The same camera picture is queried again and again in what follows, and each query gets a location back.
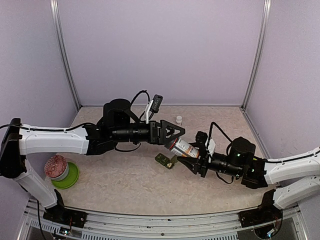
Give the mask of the orange pill bottle grey cap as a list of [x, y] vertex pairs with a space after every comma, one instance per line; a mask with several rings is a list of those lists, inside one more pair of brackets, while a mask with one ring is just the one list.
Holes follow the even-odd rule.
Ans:
[[171, 151], [178, 157], [189, 157], [189, 158], [198, 158], [199, 150], [193, 147], [190, 143], [185, 140], [178, 138], [174, 143]]

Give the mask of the green weekly pill organizer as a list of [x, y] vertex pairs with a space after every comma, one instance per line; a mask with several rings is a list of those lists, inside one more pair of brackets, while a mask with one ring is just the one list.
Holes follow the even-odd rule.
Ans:
[[173, 156], [169, 158], [162, 153], [158, 153], [154, 158], [159, 164], [166, 167], [167, 169], [171, 170], [175, 164], [178, 162], [177, 156]]

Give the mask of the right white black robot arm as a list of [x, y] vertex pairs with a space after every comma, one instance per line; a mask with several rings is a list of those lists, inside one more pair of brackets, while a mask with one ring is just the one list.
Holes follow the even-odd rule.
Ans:
[[179, 156], [177, 159], [195, 175], [205, 177], [209, 170], [217, 176], [225, 174], [250, 189], [266, 188], [287, 180], [295, 182], [270, 190], [263, 195], [262, 206], [256, 210], [256, 218], [266, 222], [276, 209], [282, 210], [320, 190], [320, 149], [315, 149], [278, 159], [255, 156], [256, 146], [243, 137], [229, 138], [225, 154], [214, 151], [213, 131], [199, 131], [192, 147], [198, 157]]

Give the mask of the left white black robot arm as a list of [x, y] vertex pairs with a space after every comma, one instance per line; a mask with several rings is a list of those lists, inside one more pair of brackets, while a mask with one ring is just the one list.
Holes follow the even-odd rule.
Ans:
[[27, 155], [38, 153], [74, 153], [102, 155], [114, 150], [117, 143], [147, 142], [166, 145], [185, 134], [185, 129], [166, 120], [140, 121], [131, 110], [132, 103], [123, 98], [103, 106], [102, 118], [97, 123], [82, 123], [71, 128], [42, 128], [22, 124], [14, 118], [0, 145], [0, 175], [13, 179], [35, 197], [57, 221], [70, 218], [61, 194], [50, 189], [27, 161]]

